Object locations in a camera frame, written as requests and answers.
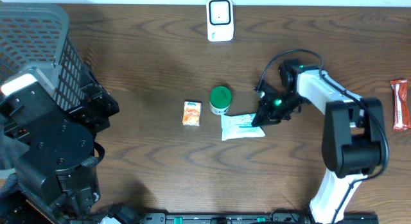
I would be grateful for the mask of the mint green wet wipes pack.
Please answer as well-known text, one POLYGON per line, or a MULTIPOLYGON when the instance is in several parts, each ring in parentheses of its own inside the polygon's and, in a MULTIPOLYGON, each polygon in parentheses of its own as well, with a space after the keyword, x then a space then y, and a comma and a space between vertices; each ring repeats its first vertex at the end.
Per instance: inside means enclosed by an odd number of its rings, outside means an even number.
POLYGON ((252 121, 256 114, 242 114, 237 116, 221 115, 222 141, 229 139, 264 137, 260 127, 253 127, 252 121))

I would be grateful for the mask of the green lid seasoning jar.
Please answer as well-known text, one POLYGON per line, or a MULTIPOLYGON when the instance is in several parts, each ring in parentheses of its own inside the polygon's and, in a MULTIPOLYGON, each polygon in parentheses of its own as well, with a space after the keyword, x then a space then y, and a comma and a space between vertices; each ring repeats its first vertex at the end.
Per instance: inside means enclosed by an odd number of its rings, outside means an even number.
POLYGON ((216 115, 226 114, 231 106, 232 93, 224 86, 215 87, 209 97, 211 112, 216 115))

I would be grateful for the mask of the small orange juice packet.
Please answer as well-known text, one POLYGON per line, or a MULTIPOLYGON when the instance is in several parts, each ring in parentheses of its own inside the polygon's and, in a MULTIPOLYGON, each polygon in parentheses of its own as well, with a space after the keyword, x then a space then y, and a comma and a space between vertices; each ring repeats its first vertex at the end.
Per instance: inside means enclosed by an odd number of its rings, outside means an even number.
POLYGON ((185 126, 200 126, 201 112, 201 102, 185 101, 182 124, 185 126))

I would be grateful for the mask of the red chocolate bar wrapper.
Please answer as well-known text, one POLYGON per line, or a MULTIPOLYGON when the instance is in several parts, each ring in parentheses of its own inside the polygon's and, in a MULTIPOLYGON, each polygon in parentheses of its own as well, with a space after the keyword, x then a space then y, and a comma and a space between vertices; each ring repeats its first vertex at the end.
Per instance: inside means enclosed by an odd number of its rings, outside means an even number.
POLYGON ((410 129, 410 112, 407 105, 408 80, 391 80, 394 91, 394 125, 393 131, 410 129))

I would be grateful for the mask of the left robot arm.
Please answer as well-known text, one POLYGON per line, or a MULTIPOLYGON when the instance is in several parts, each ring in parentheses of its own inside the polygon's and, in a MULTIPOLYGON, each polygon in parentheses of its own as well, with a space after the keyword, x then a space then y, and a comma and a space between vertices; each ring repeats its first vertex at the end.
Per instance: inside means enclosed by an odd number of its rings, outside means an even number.
POLYGON ((101 223, 96 142, 119 112, 87 64, 29 65, 1 82, 2 223, 101 223))

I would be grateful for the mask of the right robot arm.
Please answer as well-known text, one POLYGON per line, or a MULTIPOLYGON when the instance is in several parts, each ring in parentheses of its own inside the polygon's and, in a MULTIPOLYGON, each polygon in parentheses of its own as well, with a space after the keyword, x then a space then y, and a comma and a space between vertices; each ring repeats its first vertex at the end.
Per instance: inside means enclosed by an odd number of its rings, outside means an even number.
POLYGON ((260 96, 253 127, 288 121, 305 103, 324 115, 321 153, 326 172, 319 190, 308 204, 306 219, 311 223, 338 223, 359 185, 384 170, 389 149, 381 101, 349 92, 321 65, 302 65, 285 60, 279 66, 282 92, 259 79, 260 96))

